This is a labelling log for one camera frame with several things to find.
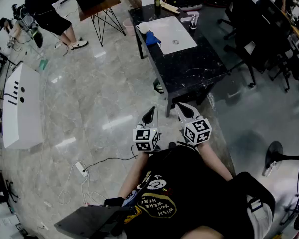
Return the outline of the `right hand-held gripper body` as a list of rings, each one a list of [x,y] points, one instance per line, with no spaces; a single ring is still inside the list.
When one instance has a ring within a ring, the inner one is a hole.
[[[183,136],[186,143],[192,146],[198,146],[199,144],[210,140],[212,128],[207,118],[199,116],[198,118],[185,123],[183,126]]]

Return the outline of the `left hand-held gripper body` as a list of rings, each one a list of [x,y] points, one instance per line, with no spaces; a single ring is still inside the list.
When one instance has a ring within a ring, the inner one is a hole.
[[[138,123],[133,130],[133,142],[138,151],[153,152],[160,140],[157,122],[151,124]]]

